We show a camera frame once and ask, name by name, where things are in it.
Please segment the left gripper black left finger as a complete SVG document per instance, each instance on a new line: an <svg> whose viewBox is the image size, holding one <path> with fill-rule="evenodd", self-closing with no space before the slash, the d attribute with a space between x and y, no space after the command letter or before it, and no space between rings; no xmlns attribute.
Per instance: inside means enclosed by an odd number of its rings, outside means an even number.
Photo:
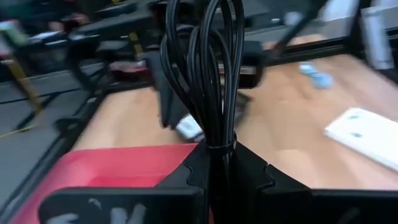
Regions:
<svg viewBox="0 0 398 224"><path fill-rule="evenodd" d="M40 203L41 223L208 223L210 157L199 143L155 184L67 187Z"/></svg>

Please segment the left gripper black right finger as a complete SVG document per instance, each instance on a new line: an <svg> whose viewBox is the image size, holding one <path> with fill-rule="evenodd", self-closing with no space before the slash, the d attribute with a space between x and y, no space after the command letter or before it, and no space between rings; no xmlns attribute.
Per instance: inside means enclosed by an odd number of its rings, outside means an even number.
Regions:
<svg viewBox="0 0 398 224"><path fill-rule="evenodd" d="M234 165L235 223L397 224L397 192L311 189L242 144Z"/></svg>

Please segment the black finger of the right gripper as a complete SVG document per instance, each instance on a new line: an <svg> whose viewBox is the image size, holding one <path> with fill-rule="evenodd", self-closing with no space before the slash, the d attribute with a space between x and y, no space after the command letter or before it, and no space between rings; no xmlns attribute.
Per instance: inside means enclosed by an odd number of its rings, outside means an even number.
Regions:
<svg viewBox="0 0 398 224"><path fill-rule="evenodd" d="M156 83L155 89L158 94L162 127L175 129L180 120L187 115L187 109L167 82Z"/></svg>

